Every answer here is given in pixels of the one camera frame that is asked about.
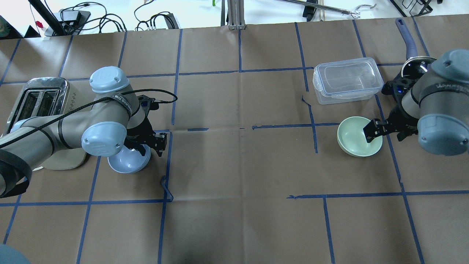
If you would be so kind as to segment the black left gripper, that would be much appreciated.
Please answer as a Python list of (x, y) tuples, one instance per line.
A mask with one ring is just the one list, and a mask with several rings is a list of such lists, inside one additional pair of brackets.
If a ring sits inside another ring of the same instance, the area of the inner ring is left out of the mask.
[(143, 114), (143, 119), (136, 127), (127, 129), (125, 147), (135, 149), (141, 156), (145, 156), (147, 151), (143, 145), (147, 145), (155, 150), (158, 157), (162, 157), (163, 152), (166, 150), (168, 135), (167, 133), (155, 133), (148, 119), (150, 111), (159, 109), (159, 103), (156, 102), (155, 98), (146, 95), (139, 95), (137, 99), (139, 100), (139, 107), (134, 116)]

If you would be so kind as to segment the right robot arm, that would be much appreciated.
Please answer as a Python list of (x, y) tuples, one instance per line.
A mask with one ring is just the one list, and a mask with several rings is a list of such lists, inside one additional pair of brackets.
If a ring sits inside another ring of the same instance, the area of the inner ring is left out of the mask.
[(387, 82), (382, 94), (396, 106), (385, 120), (372, 119), (362, 130), (368, 143), (397, 133), (402, 142), (418, 136), (420, 146), (437, 155), (468, 152), (468, 50), (453, 49), (431, 62), (409, 62), (402, 77)]

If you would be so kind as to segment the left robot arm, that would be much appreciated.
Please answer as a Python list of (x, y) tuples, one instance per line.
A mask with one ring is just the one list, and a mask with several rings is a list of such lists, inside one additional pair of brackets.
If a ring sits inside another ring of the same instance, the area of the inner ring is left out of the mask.
[(148, 112), (165, 100), (136, 95), (129, 79), (116, 66), (102, 67), (89, 78), (95, 100), (63, 114), (16, 122), (1, 137), (1, 197), (26, 192), (33, 169), (59, 151), (83, 149), (107, 157), (110, 167), (130, 174), (144, 169), (153, 149), (162, 156), (167, 134), (156, 133)]

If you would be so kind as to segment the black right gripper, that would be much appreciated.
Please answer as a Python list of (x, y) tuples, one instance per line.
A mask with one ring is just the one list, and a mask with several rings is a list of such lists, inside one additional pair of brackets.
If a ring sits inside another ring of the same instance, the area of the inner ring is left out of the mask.
[(416, 80), (397, 75), (393, 80), (387, 81), (383, 85), (381, 93), (392, 96), (396, 106), (390, 111), (386, 120), (372, 119), (363, 128), (367, 143), (371, 143), (375, 138), (387, 135), (388, 132), (397, 133), (397, 140), (399, 142), (414, 134), (418, 134), (418, 119), (406, 112), (403, 106), (404, 96), (409, 94), (416, 82)]

